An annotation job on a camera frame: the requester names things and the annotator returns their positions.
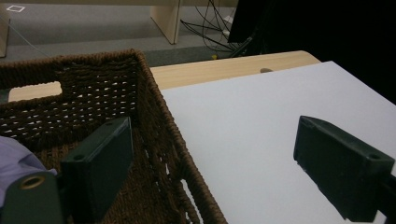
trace white board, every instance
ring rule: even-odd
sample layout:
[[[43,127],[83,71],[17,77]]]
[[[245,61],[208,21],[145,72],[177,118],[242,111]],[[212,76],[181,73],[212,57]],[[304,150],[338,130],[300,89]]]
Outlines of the white board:
[[[162,93],[229,223],[349,223],[293,159],[301,115],[396,158],[396,106],[333,62]]]

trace fabric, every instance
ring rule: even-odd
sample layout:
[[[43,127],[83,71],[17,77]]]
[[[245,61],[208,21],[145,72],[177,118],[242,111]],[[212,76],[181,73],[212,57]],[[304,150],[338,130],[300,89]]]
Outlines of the fabric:
[[[19,178],[47,170],[29,149],[13,138],[0,136],[0,207],[3,207],[9,185]]]

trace wicker basket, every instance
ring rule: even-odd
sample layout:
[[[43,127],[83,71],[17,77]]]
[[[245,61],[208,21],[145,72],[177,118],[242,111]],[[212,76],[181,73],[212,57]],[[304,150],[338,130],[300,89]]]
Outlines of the wicker basket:
[[[0,90],[53,81],[61,83],[60,95],[0,105],[0,135],[17,139],[46,167],[59,170],[61,158],[102,123],[129,116],[134,166],[104,223],[226,223],[143,53],[0,64]]]

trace metal ring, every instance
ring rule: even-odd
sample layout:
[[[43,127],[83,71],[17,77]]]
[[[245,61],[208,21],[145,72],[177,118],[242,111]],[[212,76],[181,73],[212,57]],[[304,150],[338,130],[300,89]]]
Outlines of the metal ring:
[[[46,177],[43,175],[33,175],[26,179],[24,179],[21,183],[21,189],[33,189],[39,185],[41,185]]]

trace gray floor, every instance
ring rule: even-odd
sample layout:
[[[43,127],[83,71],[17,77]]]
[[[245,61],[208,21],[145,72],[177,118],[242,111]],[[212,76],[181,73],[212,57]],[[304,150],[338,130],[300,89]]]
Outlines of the gray floor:
[[[204,48],[208,50],[208,60],[216,53],[206,47],[215,47],[215,43],[204,41],[183,25],[180,25],[177,44],[169,44],[149,16],[149,7],[146,6],[6,4],[6,7],[10,6],[25,9],[22,12],[9,11],[11,28],[7,56],[0,58],[0,63],[120,49],[140,49],[149,54],[154,50]],[[198,9],[205,15],[206,7]],[[219,7],[218,10],[222,18],[234,13],[234,8],[231,7]],[[208,10],[206,17],[216,23],[213,9]],[[181,18],[194,24],[204,22],[195,7],[183,7]],[[203,32],[225,43],[219,32]]]

